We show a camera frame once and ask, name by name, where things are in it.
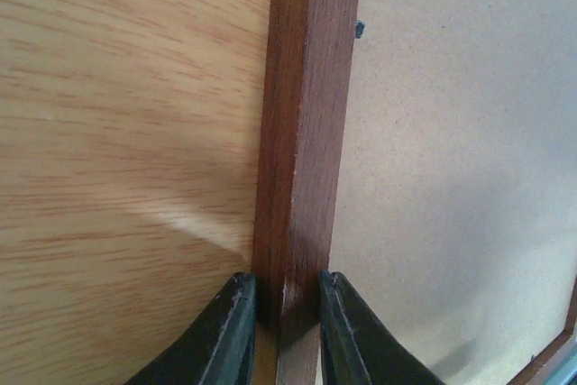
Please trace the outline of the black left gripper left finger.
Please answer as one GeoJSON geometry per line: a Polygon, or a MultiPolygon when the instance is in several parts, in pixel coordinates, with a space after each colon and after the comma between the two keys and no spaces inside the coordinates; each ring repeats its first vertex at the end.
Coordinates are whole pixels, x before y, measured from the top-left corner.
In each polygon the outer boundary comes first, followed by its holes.
{"type": "Polygon", "coordinates": [[[186,331],[129,384],[250,384],[256,279],[235,273],[186,331]]]}

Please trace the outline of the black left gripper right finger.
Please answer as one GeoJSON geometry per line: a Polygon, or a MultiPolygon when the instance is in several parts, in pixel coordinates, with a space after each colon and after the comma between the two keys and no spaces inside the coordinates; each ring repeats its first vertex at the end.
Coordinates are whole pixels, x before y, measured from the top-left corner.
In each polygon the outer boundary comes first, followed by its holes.
{"type": "Polygon", "coordinates": [[[324,384],[441,384],[341,272],[319,274],[324,384]]]}

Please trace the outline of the brown wooden picture frame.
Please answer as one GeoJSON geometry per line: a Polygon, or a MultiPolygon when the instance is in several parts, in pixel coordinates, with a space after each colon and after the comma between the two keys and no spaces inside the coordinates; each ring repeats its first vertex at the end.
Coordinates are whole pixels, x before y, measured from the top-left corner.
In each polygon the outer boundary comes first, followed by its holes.
{"type": "MultiPolygon", "coordinates": [[[[315,384],[319,274],[330,267],[360,0],[270,0],[252,266],[264,328],[254,380],[315,384]]],[[[576,344],[576,277],[564,326],[504,384],[542,384],[576,344]]]]}

